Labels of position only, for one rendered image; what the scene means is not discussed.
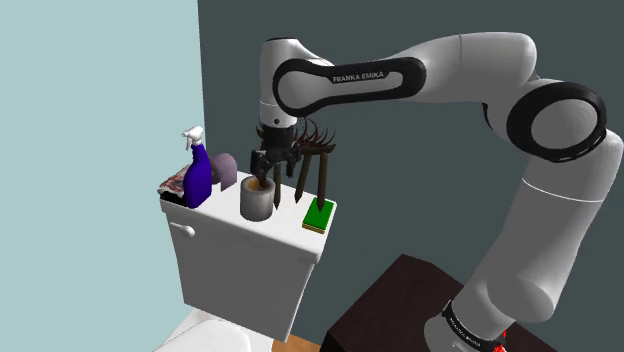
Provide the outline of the blue spray bottle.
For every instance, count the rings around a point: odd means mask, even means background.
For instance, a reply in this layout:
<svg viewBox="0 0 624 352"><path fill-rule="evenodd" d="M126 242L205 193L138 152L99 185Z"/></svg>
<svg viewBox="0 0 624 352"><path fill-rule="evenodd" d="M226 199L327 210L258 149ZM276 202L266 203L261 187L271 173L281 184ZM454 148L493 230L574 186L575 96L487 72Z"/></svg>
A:
<svg viewBox="0 0 624 352"><path fill-rule="evenodd" d="M183 179L183 197L191 209L199 207L212 193L212 170L203 144L203 132L202 126L194 126L182 133L186 149L192 152L192 163Z"/></svg>

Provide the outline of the red patterned cloth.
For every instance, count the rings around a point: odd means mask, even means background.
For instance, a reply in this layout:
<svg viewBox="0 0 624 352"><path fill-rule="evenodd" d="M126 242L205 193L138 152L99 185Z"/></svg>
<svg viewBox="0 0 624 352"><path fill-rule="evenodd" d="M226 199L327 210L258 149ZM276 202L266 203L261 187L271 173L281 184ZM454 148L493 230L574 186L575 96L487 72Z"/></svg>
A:
<svg viewBox="0 0 624 352"><path fill-rule="evenodd" d="M183 181L189 167L190 165L184 166L160 184L157 192L160 195L161 200L186 207Z"/></svg>

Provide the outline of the grey stone cup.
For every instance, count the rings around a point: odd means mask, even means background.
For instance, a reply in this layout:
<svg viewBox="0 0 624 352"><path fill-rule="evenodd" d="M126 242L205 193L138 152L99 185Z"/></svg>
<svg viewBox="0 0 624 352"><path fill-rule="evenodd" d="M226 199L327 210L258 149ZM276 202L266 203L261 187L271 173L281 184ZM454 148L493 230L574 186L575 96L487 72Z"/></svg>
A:
<svg viewBox="0 0 624 352"><path fill-rule="evenodd" d="M240 185L240 214L252 222L261 222L272 216L275 183L267 178L261 182L255 176L242 180Z"/></svg>

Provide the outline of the green yellow sponge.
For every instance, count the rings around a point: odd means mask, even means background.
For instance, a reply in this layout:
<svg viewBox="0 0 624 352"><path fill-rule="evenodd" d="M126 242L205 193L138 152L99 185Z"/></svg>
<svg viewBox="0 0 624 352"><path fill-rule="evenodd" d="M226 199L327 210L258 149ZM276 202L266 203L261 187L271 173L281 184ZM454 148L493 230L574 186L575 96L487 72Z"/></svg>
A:
<svg viewBox="0 0 624 352"><path fill-rule="evenodd" d="M325 234L329 229L335 208L336 203L330 200L325 200L323 206L319 207L318 199L314 198L302 221L302 227L319 234Z"/></svg>

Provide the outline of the purple toilet paper roll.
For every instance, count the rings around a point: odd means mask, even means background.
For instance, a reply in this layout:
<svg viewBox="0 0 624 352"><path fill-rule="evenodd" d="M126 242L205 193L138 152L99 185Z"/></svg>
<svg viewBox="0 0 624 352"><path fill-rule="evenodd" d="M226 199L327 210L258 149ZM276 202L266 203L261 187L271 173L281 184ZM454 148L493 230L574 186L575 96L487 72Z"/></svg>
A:
<svg viewBox="0 0 624 352"><path fill-rule="evenodd" d="M222 191L237 183L237 163L228 153L220 153L210 159L212 184L219 184Z"/></svg>

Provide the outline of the dark robot stand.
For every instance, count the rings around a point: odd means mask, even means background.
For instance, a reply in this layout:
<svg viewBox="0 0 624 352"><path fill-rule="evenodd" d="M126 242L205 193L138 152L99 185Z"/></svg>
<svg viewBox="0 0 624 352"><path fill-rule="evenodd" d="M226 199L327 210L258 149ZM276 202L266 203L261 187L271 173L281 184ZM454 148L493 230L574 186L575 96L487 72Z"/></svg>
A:
<svg viewBox="0 0 624 352"><path fill-rule="evenodd" d="M434 264L403 254L327 331L320 352L431 352L425 323L462 288Z"/></svg>

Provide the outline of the white toilet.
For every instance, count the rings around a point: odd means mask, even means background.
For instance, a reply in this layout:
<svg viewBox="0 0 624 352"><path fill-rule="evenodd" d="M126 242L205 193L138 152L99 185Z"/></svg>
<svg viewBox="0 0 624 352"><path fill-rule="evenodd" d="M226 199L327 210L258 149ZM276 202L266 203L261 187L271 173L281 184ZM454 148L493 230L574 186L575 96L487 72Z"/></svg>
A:
<svg viewBox="0 0 624 352"><path fill-rule="evenodd" d="M163 200L177 258L182 296L191 314L171 334L176 340L210 318L236 325L250 339L250 352L272 352L288 339L307 282L319 263L329 233L304 228L316 197L284 186L281 203L260 222L240 213L241 186L221 189L189 209Z"/></svg>

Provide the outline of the dark brown spiked stand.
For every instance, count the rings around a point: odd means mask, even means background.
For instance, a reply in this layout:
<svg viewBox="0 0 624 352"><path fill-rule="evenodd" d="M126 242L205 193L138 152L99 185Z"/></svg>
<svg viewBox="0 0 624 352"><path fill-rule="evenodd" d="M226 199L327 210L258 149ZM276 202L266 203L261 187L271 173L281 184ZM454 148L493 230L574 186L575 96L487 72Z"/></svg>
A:
<svg viewBox="0 0 624 352"><path fill-rule="evenodd" d="M304 119L303 130L300 130L297 125L294 125L293 127L295 128L295 147L300 152L300 161L297 165L301 163L301 170L297 179L294 200L296 203L301 200L310 171L312 158L314 156L318 156L319 169L316 197L318 199L319 207L322 207L323 202L326 199L329 155L336 147L336 145L333 144L335 134L329 135L328 129L320 131L318 125L309 118ZM282 164L286 165L286 162L280 162L274 164L273 166L275 181L281 177L279 167Z"/></svg>

